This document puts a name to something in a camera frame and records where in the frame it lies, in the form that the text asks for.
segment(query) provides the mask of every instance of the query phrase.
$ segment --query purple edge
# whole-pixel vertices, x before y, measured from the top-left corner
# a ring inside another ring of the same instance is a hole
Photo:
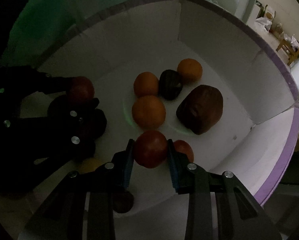
[[[78,35],[79,33],[83,32],[87,28],[89,28],[92,24],[96,24],[97,22],[100,22],[102,20],[105,20],[106,18],[115,15],[117,13],[122,12],[123,10],[127,10],[139,5],[158,2],[158,1],[164,1],[164,0],[128,0],[126,2],[123,2],[118,5],[114,5],[112,7],[109,7],[103,11],[100,11],[96,13],[95,15],[91,16],[90,18],[86,19],[85,23],[83,23],[80,26],[77,26],[75,29],[70,30],[68,33],[65,34],[65,36],[59,40],[56,41],[51,47],[49,47],[42,56],[37,61],[37,66],[41,65],[48,57],[50,57],[56,50],[58,50],[61,46],[63,46],[65,43],[67,43],[70,39],[72,39],[74,36]],[[299,92],[297,89],[297,86],[291,76],[291,74],[288,72],[285,64],[281,61],[279,56],[273,51],[273,49],[270,47],[269,44],[267,44],[266,41],[264,41],[261,36],[259,36],[253,29],[251,29],[249,26],[247,26],[245,23],[243,23],[240,19],[236,18],[234,15],[232,15],[230,12],[225,11],[223,8],[208,2],[206,0],[187,0],[193,3],[196,3],[198,5],[201,5],[214,13],[222,16],[223,18],[227,19],[229,22],[237,26],[239,29],[241,29],[246,35],[248,35],[262,50],[265,51],[267,56],[273,61],[273,63],[276,65],[282,76],[284,77],[291,94],[294,98],[295,105],[294,107],[294,115],[293,115],[293,121],[291,124],[291,129],[288,134],[286,144],[282,150],[282,153],[280,154],[274,168],[272,169],[271,173],[263,183],[263,185],[259,188],[259,190],[254,195],[255,199],[258,203],[263,205],[270,195],[273,193],[273,191],[276,189],[279,181],[281,180],[284,172],[287,169],[287,166],[291,160],[292,154],[294,152],[294,148],[296,145],[298,133],[299,133],[299,104],[297,103],[299,98]]]

